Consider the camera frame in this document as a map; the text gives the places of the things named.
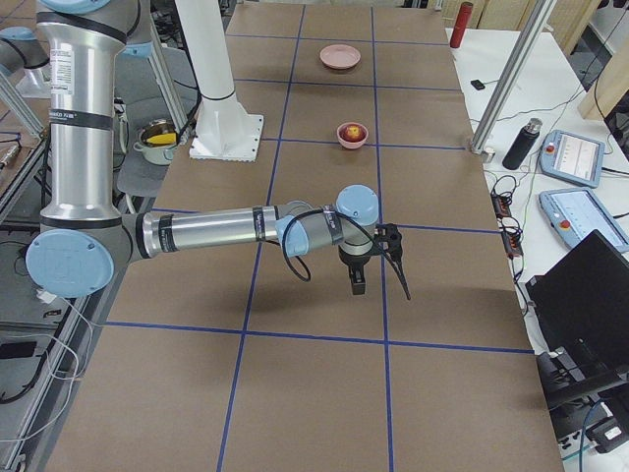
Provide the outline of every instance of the blue control device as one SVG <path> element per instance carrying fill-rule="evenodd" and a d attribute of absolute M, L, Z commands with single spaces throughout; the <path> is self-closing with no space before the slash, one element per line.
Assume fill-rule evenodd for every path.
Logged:
<path fill-rule="evenodd" d="M 597 229 L 619 252 L 629 251 L 629 237 L 590 189 L 540 193 L 540 205 L 550 225 L 570 248 Z"/>
<path fill-rule="evenodd" d="M 594 189 L 604 152 L 604 143 L 557 130 L 543 140 L 540 165 L 546 175 Z"/>

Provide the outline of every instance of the blue cable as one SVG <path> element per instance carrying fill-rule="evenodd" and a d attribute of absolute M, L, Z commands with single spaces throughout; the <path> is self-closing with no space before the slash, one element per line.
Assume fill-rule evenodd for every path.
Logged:
<path fill-rule="evenodd" d="M 602 399 L 600 398 L 596 401 L 594 405 L 592 405 L 592 408 L 590 408 L 590 411 L 586 415 L 585 420 L 583 420 L 583 428 L 581 428 L 581 444 L 579 445 L 579 472 L 583 472 L 583 445 L 586 440 L 586 430 L 588 429 L 588 422 L 590 421 L 590 417 L 592 416 L 594 411 L 601 403 Z"/>

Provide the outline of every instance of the pink plate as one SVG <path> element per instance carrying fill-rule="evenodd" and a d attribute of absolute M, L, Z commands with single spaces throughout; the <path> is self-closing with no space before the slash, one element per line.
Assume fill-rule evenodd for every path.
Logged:
<path fill-rule="evenodd" d="M 330 69 L 350 69 L 359 63 L 361 53 L 347 44 L 332 44 L 321 49 L 318 57 Z"/>

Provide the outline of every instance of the red cylinder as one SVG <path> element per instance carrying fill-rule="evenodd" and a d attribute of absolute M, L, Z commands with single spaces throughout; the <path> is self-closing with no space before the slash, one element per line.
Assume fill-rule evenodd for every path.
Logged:
<path fill-rule="evenodd" d="M 450 47 L 457 48 L 461 45 L 463 33 L 465 32 L 465 28 L 468 27 L 468 22 L 470 21 L 470 17 L 472 16 L 473 8 L 473 3 L 463 2 L 461 4 L 461 8 L 459 8 L 459 14 L 456 17 L 456 23 L 454 24 L 454 31 L 452 32 L 452 37 L 450 38 Z"/>

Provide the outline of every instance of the yellow object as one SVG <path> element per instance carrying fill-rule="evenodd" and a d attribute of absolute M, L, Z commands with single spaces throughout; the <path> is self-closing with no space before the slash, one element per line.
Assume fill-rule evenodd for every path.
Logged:
<path fill-rule="evenodd" d="M 147 143 L 154 146 L 173 145 L 175 141 L 177 141 L 177 135 L 175 133 L 151 136 L 146 140 Z"/>

